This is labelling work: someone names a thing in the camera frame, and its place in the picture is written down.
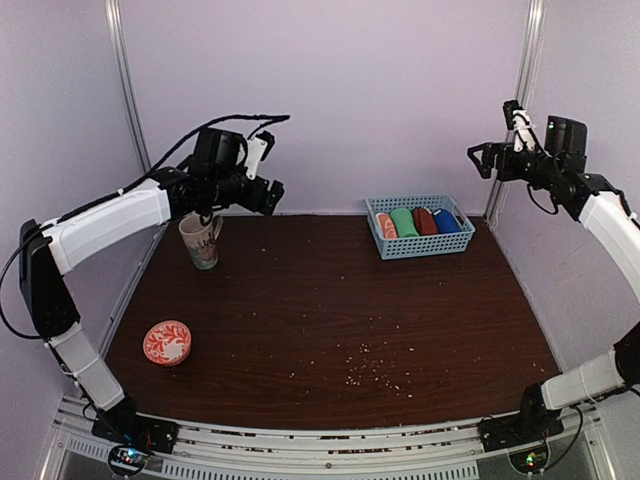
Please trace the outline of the brown towel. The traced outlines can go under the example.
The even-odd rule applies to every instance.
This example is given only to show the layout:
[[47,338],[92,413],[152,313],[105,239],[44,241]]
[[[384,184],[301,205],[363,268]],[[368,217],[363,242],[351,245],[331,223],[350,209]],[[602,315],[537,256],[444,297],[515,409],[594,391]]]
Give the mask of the brown towel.
[[414,227],[420,236],[431,236],[439,233],[431,212],[428,209],[418,207],[411,211]]

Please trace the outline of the light blue plastic basket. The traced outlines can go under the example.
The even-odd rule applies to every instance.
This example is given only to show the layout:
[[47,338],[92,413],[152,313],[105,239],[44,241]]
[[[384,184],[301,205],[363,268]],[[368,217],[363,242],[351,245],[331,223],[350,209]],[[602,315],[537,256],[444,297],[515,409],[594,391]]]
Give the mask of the light blue plastic basket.
[[[476,231],[472,222],[459,208],[456,200],[449,195],[372,197],[366,198],[364,204],[367,222],[382,260],[462,253],[467,249]],[[406,207],[410,210],[416,207],[428,210],[446,210],[453,216],[459,231],[411,238],[386,239],[376,215],[378,213],[389,214],[394,208],[399,207]]]

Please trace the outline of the blue towel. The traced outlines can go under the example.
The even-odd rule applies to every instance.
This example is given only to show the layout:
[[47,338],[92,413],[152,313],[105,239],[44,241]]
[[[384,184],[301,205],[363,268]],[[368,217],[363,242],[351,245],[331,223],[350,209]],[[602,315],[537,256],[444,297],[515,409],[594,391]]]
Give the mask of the blue towel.
[[432,218],[439,234],[453,234],[460,232],[460,227],[458,226],[456,218],[450,211],[446,209],[434,210]]

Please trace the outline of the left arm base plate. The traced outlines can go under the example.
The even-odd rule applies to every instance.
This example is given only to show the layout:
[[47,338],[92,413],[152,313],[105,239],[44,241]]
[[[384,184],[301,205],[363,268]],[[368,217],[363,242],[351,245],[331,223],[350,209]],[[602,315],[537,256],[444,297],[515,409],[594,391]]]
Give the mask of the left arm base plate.
[[171,454],[178,437],[179,425],[173,421],[140,415],[131,410],[113,413],[98,409],[91,433],[93,436],[133,447],[144,453]]

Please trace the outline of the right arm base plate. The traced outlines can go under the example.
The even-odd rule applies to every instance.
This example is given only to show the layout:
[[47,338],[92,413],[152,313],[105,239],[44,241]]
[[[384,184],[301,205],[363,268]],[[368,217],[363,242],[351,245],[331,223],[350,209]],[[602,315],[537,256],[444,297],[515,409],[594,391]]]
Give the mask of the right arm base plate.
[[557,417],[522,420],[520,413],[502,417],[484,417],[478,424],[480,440],[485,452],[511,449],[528,443],[542,442],[545,438],[564,432]]

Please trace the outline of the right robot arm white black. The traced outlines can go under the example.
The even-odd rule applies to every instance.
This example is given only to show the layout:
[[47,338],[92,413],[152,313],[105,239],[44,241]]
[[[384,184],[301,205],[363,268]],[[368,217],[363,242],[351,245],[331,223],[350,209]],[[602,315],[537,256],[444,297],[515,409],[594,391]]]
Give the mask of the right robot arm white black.
[[519,102],[502,110],[509,138],[467,154],[504,187],[491,227],[561,365],[504,420],[530,442],[565,408],[639,382],[639,219],[620,188],[588,171],[585,124],[550,116],[538,135]]

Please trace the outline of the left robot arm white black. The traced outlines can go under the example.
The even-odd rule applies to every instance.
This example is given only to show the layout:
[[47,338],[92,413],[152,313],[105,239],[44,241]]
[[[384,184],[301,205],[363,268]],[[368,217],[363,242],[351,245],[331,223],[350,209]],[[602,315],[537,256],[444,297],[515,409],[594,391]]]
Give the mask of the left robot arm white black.
[[190,213],[207,216],[238,206],[272,214],[284,186],[261,177],[258,168],[275,143],[264,129],[244,136],[204,128],[179,165],[158,166],[133,187],[48,221],[21,225],[18,283],[36,336],[105,415],[106,429],[121,443],[137,442],[144,424],[95,344],[98,316],[135,271],[133,255],[119,259],[118,254]]

